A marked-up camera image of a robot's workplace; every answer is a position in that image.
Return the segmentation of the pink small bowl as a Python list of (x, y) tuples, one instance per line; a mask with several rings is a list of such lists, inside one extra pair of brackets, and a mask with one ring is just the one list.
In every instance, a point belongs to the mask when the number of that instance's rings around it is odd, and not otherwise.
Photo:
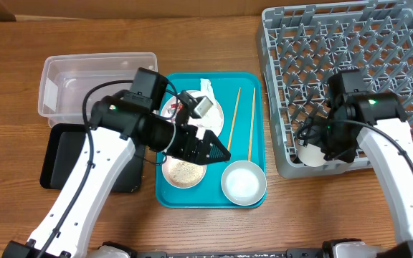
[(206, 171), (206, 165), (197, 165), (171, 156), (162, 165), (163, 177), (176, 188), (194, 187), (204, 178)]

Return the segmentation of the white cup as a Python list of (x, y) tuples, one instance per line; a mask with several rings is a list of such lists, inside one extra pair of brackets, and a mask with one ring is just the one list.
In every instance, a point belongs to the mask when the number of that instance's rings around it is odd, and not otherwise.
[(318, 146), (308, 143), (307, 145), (296, 145), (299, 160), (307, 166), (319, 167), (326, 163), (324, 153)]

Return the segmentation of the white napkin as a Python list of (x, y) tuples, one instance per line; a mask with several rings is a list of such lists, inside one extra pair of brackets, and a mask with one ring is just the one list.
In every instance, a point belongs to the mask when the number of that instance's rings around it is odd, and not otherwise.
[(207, 96), (213, 102), (213, 107), (218, 102), (216, 97), (214, 96), (212, 83), (208, 79), (201, 78), (200, 90), (190, 90), (189, 93), (194, 97)]

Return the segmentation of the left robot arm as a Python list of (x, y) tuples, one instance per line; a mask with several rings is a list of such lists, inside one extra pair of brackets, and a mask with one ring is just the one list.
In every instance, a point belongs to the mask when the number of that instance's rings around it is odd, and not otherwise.
[[(85, 142), (66, 184), (42, 223), (24, 244), (10, 241), (4, 257), (86, 257), (90, 237), (117, 178), (133, 159), (136, 146), (197, 165), (228, 161), (231, 153), (210, 130), (203, 138), (189, 118), (201, 118), (211, 102), (188, 92), (168, 90), (163, 75), (138, 68), (128, 90), (82, 105)], [(170, 92), (182, 104), (176, 120), (155, 110)]]

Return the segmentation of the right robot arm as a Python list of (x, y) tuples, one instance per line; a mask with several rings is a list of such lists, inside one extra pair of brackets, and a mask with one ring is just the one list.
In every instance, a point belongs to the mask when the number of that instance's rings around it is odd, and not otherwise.
[(389, 205), (397, 245), (373, 247), (360, 239), (323, 243), (319, 257), (413, 257), (413, 142), (407, 114), (393, 92), (368, 90), (359, 70), (328, 78), (328, 116), (306, 118), (296, 138), (298, 159), (318, 167), (352, 163), (361, 149)]

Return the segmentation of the large white plate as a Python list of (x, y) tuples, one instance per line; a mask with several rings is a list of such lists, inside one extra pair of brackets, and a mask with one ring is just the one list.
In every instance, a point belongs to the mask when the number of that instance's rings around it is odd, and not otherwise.
[[(161, 116), (170, 117), (174, 111), (175, 105), (176, 98), (174, 96), (166, 100), (160, 110)], [(216, 105), (210, 108), (208, 113), (202, 118), (189, 118), (188, 124), (195, 125), (198, 128), (196, 134), (198, 138), (203, 138), (206, 130), (211, 130), (216, 136), (219, 136), (224, 126), (224, 113), (221, 105), (217, 102)]]

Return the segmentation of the wooden chopstick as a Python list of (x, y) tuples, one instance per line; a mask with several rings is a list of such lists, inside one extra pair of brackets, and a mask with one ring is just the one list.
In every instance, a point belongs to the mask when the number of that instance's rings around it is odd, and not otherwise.
[(231, 124), (230, 132), (229, 132), (229, 141), (228, 141), (228, 146), (227, 146), (227, 150), (229, 150), (229, 151), (230, 151), (230, 148), (231, 148), (231, 145), (232, 145), (232, 139), (233, 139), (233, 134), (234, 134), (234, 125), (235, 125), (235, 121), (236, 121), (236, 117), (237, 117), (237, 111), (238, 111), (238, 106), (239, 106), (240, 95), (241, 95), (241, 87), (239, 87), (239, 89), (238, 89), (236, 103), (235, 103), (235, 106), (234, 106), (234, 114), (233, 114), (233, 117), (232, 117), (232, 124)]
[(252, 112), (250, 118), (250, 138), (247, 160), (250, 162), (252, 160), (252, 145), (253, 145), (253, 135), (254, 135), (254, 121), (255, 121), (255, 102), (256, 102), (256, 88), (253, 89), (252, 96)]

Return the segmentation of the grey bowl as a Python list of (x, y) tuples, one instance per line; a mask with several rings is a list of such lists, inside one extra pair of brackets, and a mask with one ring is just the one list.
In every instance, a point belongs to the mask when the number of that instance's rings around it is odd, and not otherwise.
[(235, 161), (225, 168), (221, 177), (221, 188), (233, 204), (252, 206), (266, 194), (267, 177), (252, 161)]

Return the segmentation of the red snack wrapper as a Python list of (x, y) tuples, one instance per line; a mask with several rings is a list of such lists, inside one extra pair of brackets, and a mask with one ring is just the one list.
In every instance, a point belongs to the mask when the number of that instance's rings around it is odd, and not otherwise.
[(169, 106), (168, 111), (170, 113), (177, 113), (178, 111), (180, 111), (180, 109), (182, 109), (182, 107), (183, 107), (182, 103), (180, 103), (180, 102), (176, 103), (175, 102), (175, 103), (173, 103)]

